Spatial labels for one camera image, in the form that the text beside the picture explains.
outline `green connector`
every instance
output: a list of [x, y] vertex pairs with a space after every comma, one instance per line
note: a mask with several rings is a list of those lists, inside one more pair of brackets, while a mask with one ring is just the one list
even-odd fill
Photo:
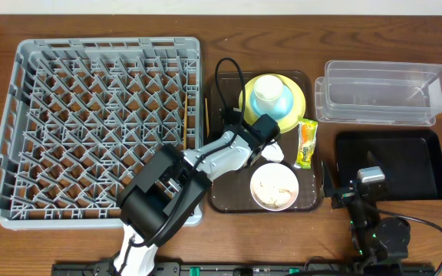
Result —
[[200, 276], [200, 268], [190, 268], [190, 276]]

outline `clear plastic container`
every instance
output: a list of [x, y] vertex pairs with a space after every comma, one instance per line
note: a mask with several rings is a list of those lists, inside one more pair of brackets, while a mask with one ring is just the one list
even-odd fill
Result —
[[442, 113], [442, 65], [329, 61], [315, 105], [320, 122], [432, 126]]

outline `yellow plate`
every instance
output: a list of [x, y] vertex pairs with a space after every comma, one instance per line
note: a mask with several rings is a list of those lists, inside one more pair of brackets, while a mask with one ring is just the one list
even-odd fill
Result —
[[[303, 118], [305, 115], [306, 110], [306, 100], [305, 95], [303, 94], [303, 91], [301, 88], [288, 77], [284, 77], [280, 74], [263, 74], [258, 77], [254, 77], [252, 80], [250, 80], [245, 85], [245, 91], [246, 91], [246, 97], [245, 97], [245, 116], [244, 119], [247, 123], [253, 124], [257, 119], [257, 115], [253, 112], [252, 106], [250, 105], [250, 95], [252, 95], [253, 92], [253, 86], [255, 85], [255, 82], [261, 77], [266, 75], [272, 75], [277, 77], [282, 81], [282, 83], [289, 88], [289, 90], [292, 92], [293, 96], [293, 105], [292, 109], [289, 112], [288, 115], [286, 115], [284, 118], [277, 120], [277, 124], [279, 125], [279, 129], [281, 130], [281, 133], [288, 132], [292, 130], [294, 127], [298, 126], [298, 119]], [[239, 94], [238, 99], [238, 105], [241, 108], [242, 107], [242, 92]]]

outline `black wire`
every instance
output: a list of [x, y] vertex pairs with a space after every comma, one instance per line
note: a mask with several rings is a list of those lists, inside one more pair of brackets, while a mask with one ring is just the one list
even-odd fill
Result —
[[354, 272], [329, 271], [329, 270], [298, 271], [291, 274], [287, 274], [286, 276], [311, 276], [311, 275], [374, 276], [372, 274], [358, 274]]
[[132, 237], [129, 239], [129, 244], [127, 245], [126, 254], [124, 255], [124, 261], [122, 262], [122, 265], [120, 266], [119, 275], [122, 274], [122, 271], [124, 271], [124, 268], [126, 268], [127, 265], [127, 257], [129, 256], [130, 248], [132, 247], [132, 244], [134, 241], [132, 240]]
[[[425, 225], [427, 225], [427, 226], [433, 227], [433, 228], [439, 230], [439, 231], [442, 233], [442, 227], [440, 227], [440, 226], [437, 225], [437, 224], [434, 224], [433, 222], [428, 222], [427, 220], [423, 220], [423, 219], [420, 219], [420, 218], [418, 219], [418, 218], [414, 218], [414, 217], [410, 217], [410, 216], [406, 216], [406, 215], [397, 214], [397, 213], [394, 213], [394, 212], [389, 212], [389, 211], [381, 210], [381, 209], [378, 209], [378, 208], [375, 208], [375, 207], [369, 205], [369, 204], [366, 203], [366, 202], [364, 202], [364, 204], [365, 204], [368, 208], [373, 209], [373, 210], [375, 210], [376, 212], [379, 212], [379, 213], [381, 213], [381, 214], [384, 214], [384, 215], [391, 215], [391, 216], [394, 216], [394, 217], [396, 217], [396, 218], [400, 218], [400, 219], [407, 219], [407, 220], [412, 221], [412, 222], [419, 222], [419, 223], [425, 224]], [[442, 261], [441, 261], [441, 263], [439, 264], [439, 266], [437, 267], [436, 271], [434, 272], [434, 276], [438, 276], [439, 273], [441, 273], [441, 271], [442, 271]]]
[[218, 64], [216, 65], [216, 73], [215, 73], [214, 78], [216, 79], [216, 86], [218, 88], [219, 95], [221, 96], [221, 99], [223, 100], [223, 104], [225, 105], [225, 110], [226, 110], [226, 102], [224, 100], [224, 97], [222, 96], [221, 90], [219, 89], [219, 81], [218, 81], [218, 69], [219, 69], [219, 66], [221, 65], [221, 63], [223, 61], [231, 61], [235, 65], [236, 70], [238, 71], [240, 82], [242, 84], [242, 111], [241, 111], [241, 116], [239, 118], [239, 122], [237, 124], [238, 127], [236, 128], [236, 132], [234, 133], [233, 137], [231, 138], [231, 140], [228, 143], [226, 143], [226, 144], [224, 144], [222, 146], [219, 146], [219, 147], [217, 147], [215, 149], [212, 149], [212, 150], [208, 151], [207, 153], [204, 153], [201, 156], [199, 156], [197, 161], [194, 163], [192, 169], [190, 170], [189, 177], [187, 178], [187, 181], [185, 181], [185, 186], [180, 191], [180, 194], [178, 195], [178, 199], [176, 200], [176, 203], [173, 206], [170, 215], [168, 216], [167, 220], [158, 228], [156, 233], [153, 236], [151, 236], [150, 238], [148, 238], [147, 240], [145, 240], [145, 241], [143, 241], [141, 243], [134, 243], [133, 239], [129, 240], [129, 245], [127, 246], [127, 250], [126, 250], [126, 253], [124, 255], [124, 262], [120, 266], [119, 274], [122, 272], [122, 270], [127, 265], [127, 257], [129, 255], [130, 248], [131, 247], [140, 248], [140, 247], [143, 247], [143, 246], [150, 246], [151, 242], [155, 238], [157, 238], [163, 232], [163, 230], [166, 228], [166, 226], [172, 221], [173, 217], [175, 216], [176, 212], [178, 211], [178, 208], [180, 207], [180, 203], [182, 202], [183, 197], [186, 194], [187, 186], [190, 184], [190, 182], [192, 181], [193, 177], [196, 174], [196, 170], [197, 170], [197, 167], [199, 166], [199, 164], [202, 161], [204, 161], [204, 159], [207, 156], [209, 156], [209, 155], [211, 155], [211, 154], [213, 154], [215, 152], [218, 152], [220, 150], [223, 150], [223, 149], [225, 149], [228, 146], [231, 146], [231, 144], [233, 144], [233, 142], [235, 141], [235, 139], [239, 135], [239, 133], [242, 132], [242, 122], [243, 122], [243, 117], [245, 116], [245, 97], [246, 97], [245, 81], [243, 80], [242, 69], [236, 63], [236, 61], [234, 59], [230, 58], [230, 57], [224, 57], [224, 58], [220, 59], [218, 61]]
[[91, 276], [94, 276], [94, 275], [95, 275], [95, 273], [94, 273], [94, 268], [90, 269], [89, 267], [92, 266], [92, 265], [95, 267], [96, 265], [101, 264], [101, 263], [103, 263], [103, 262], [106, 261], [106, 260], [108, 260], [108, 269], [107, 269], [107, 272], [108, 272], [110, 275], [113, 275], [113, 274], [114, 274], [114, 271], [115, 271], [114, 260], [115, 260], [115, 258], [116, 258], [119, 254], [120, 254], [120, 251], [117, 251], [115, 254], [112, 255], [112, 257], [110, 257], [110, 258], [108, 258], [108, 259], [104, 259], [104, 260], [102, 260], [102, 261], [96, 261], [96, 262], [94, 262], [94, 263], [91, 263], [91, 264], [87, 265], [87, 266], [83, 269], [83, 271], [81, 271], [81, 276], [86, 276], [86, 274], [85, 274], [86, 271], [87, 271], [87, 272], [90, 272], [90, 275], [91, 275]]
[[[306, 261], [305, 266], [303, 266], [303, 270], [308, 270], [308, 264], [309, 264], [311, 261], [316, 260], [316, 259], [318, 259], [318, 258], [327, 261], [327, 259], [326, 259], [326, 258], [323, 258], [322, 256], [313, 256], [313, 257], [311, 257], [310, 259], [308, 259], [308, 260]], [[336, 270], [332, 264], [327, 263], [327, 265], [328, 265], [328, 266], [330, 267], [330, 269], [332, 269], [333, 271]]]
[[279, 139], [277, 139], [277, 140], [274, 139], [274, 140], [270, 141], [266, 146], [273, 145], [273, 144], [277, 143], [277, 141], [279, 141]]
[[228, 107], [226, 106], [226, 101], [224, 100], [224, 96], [223, 93], [221, 93], [221, 89], [219, 88], [219, 80], [218, 80], [218, 69], [219, 69], [219, 64], [223, 62], [223, 59], [218, 61], [218, 64], [216, 65], [216, 70], [214, 71], [214, 80], [216, 82], [216, 88], [218, 90], [218, 94], [219, 97], [221, 98], [221, 101], [223, 102], [223, 117], [226, 117], [226, 111], [228, 109]]

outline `wooden stick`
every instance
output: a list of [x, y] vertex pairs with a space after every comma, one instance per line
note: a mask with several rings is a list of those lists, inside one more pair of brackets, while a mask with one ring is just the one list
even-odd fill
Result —
[[207, 98], [204, 99], [204, 105], [206, 106], [206, 130], [207, 136], [209, 137], [209, 112], [207, 110]]
[[189, 94], [185, 92], [185, 109], [183, 115], [183, 149], [187, 149], [187, 101], [189, 100]]

